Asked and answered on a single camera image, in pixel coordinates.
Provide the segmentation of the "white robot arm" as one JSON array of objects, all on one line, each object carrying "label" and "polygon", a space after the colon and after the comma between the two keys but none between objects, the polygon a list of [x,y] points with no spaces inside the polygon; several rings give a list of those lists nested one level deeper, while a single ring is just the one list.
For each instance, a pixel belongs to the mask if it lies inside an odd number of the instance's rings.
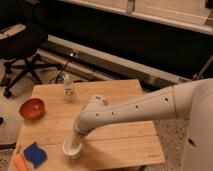
[{"label": "white robot arm", "polygon": [[105,105],[94,95],[74,122],[75,137],[85,137],[94,129],[115,123],[189,120],[181,171],[213,171],[213,78],[169,86],[121,102]]}]

